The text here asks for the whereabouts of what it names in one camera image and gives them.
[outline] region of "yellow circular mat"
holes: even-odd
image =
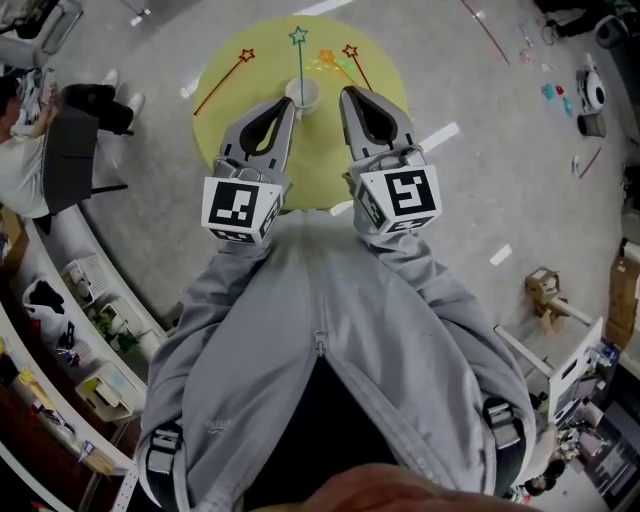
[[[354,59],[342,52],[347,45],[357,47],[358,63],[373,91],[407,111],[398,70],[361,32],[321,16],[291,16],[264,21],[236,34],[211,57],[200,77],[193,111],[201,108],[193,116],[193,131],[202,156],[212,168],[227,127],[258,103],[284,96],[287,82],[299,76],[298,45],[289,36],[298,26],[308,31],[302,43],[303,74],[316,81],[321,99],[316,112],[296,123],[293,130],[286,171],[293,187],[285,208],[327,209],[351,198],[341,177],[352,159],[342,130],[340,91],[354,82],[366,87]],[[255,58],[246,62],[239,59],[243,50],[250,49]]]

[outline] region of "black strap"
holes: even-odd
[[[504,443],[506,446],[500,447],[500,443],[504,442],[504,439],[499,439],[500,436],[496,435],[496,487],[494,495],[499,497],[507,495],[518,477],[527,448],[522,421],[513,416],[511,406],[507,405],[506,407],[506,411],[510,413],[510,419],[496,423],[495,416],[491,416],[490,410],[504,405],[506,405],[505,401],[500,398],[488,398],[484,403],[483,411],[485,421],[491,427],[494,435],[496,435],[497,429],[512,425],[518,436],[517,442],[513,444],[506,442]]]
[[[175,423],[165,424],[151,436],[151,446],[147,452],[147,482],[156,501],[167,512],[179,512],[173,464],[181,444],[182,428]]]

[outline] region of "concrete floor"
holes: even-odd
[[[100,81],[118,68],[124,100],[134,91],[147,96],[118,171],[129,190],[92,198],[84,208],[141,299],[165,318],[215,251],[199,226],[207,168],[184,88],[232,34],[313,0],[149,3],[151,14],[132,26],[135,15],[124,4],[85,0],[84,17],[49,65],[63,85]],[[575,114],[567,117],[560,101],[540,92],[546,82],[561,84],[579,111],[574,76],[589,37],[549,47],[532,2],[468,3],[483,12],[511,65],[457,0],[355,0],[325,15],[360,29],[395,61],[418,140],[452,121],[460,127],[428,155],[438,168],[444,214],[423,236],[481,299],[490,321],[517,327],[528,311],[524,277],[540,265],[561,272],[564,295],[576,306],[605,315],[627,156],[619,107],[605,109],[606,139],[585,139]],[[531,68],[519,58],[526,48],[519,23],[534,41]],[[543,71],[542,63],[553,70]],[[599,147],[588,174],[574,178],[572,157],[584,165]],[[492,265],[507,243],[513,254]]]

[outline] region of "star wand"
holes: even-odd
[[[302,43],[306,43],[305,39],[308,30],[302,30],[300,26],[297,26],[296,29],[289,34],[289,37],[293,39],[293,45],[298,45],[298,61],[300,63],[300,102],[304,107],[304,84],[302,82]]]

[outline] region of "red star wand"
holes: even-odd
[[[222,85],[222,82],[224,82],[227,78],[229,78],[229,76],[231,75],[231,73],[233,73],[240,64],[242,64],[243,62],[248,62],[251,59],[255,59],[255,55],[253,53],[253,48],[251,48],[251,50],[245,50],[244,48],[242,49],[242,55],[240,55],[238,57],[238,62],[235,63],[235,65],[229,70],[229,72],[224,75],[224,77],[222,77],[222,80],[220,80],[217,85],[213,88],[213,90],[209,93],[209,95],[204,99],[204,101],[200,104],[200,106],[196,109],[196,111],[193,113],[194,116],[198,115],[198,112],[200,112],[200,109],[202,107],[204,107],[205,103],[207,101],[209,101],[209,98],[211,98],[211,96],[213,96],[213,93],[216,92],[218,90],[218,87],[220,87]]]
[[[364,71],[362,71],[362,68],[360,67],[360,63],[358,62],[358,47],[357,46],[351,46],[350,44],[348,44],[344,50],[342,50],[342,53],[346,53],[347,57],[349,57],[350,59],[353,59],[354,62],[356,63],[356,66],[358,66],[358,70],[360,71],[360,74],[362,75],[362,78],[364,78],[364,81],[367,84],[367,87],[369,88],[370,91],[373,91],[373,89],[371,88],[371,84],[369,84],[369,80],[367,80],[366,75],[364,74]]]

